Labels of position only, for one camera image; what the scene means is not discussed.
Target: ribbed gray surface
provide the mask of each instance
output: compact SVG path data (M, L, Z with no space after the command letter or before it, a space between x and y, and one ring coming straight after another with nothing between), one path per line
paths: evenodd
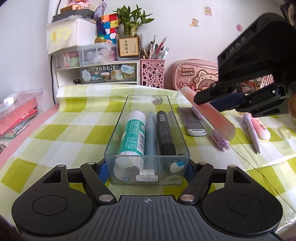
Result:
M269 234L253 239L231 237L209 226L195 207L177 203L172 196L122 196L100 207L81 229L60 237L28 241L279 241Z

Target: rubik's cube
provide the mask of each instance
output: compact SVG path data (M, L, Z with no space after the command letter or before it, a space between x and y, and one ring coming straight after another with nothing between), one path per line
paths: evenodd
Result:
M103 26L105 28L106 31L106 35L103 35L102 31L99 31L99 38L103 38L103 39L109 39L111 40L114 44L116 44L116 36L118 34L118 18L117 18L117 14L109 14L109 15L104 15L102 17L102 20L104 20L105 22L103 23Z

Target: pink pencil case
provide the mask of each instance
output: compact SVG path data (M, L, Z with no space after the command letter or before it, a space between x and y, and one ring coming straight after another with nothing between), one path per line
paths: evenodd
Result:
M218 66L202 59L179 60L173 64L173 86L180 90L188 86L200 92L218 81Z
M37 106L36 93L18 94L14 104L0 104L0 135L3 135L17 120Z

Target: lucky bamboo plant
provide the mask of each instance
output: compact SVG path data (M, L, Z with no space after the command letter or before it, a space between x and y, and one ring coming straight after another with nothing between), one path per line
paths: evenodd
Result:
M151 14L146 15L145 11L141 13L141 9L137 5L137 9L131 11L131 8L125 5L122 8L117 8L116 12L119 23L124 26L124 35L137 35L138 27L142 26L144 23L150 23L154 20L154 18L146 18Z

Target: cartoon cat print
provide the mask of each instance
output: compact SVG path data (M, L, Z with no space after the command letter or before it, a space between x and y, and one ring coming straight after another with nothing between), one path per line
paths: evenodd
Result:
M200 70L197 77L193 79L195 86L190 86L195 92L203 91L211 86L214 82L218 81L217 74L209 74L205 70ZM180 82L181 87L188 86L187 83Z

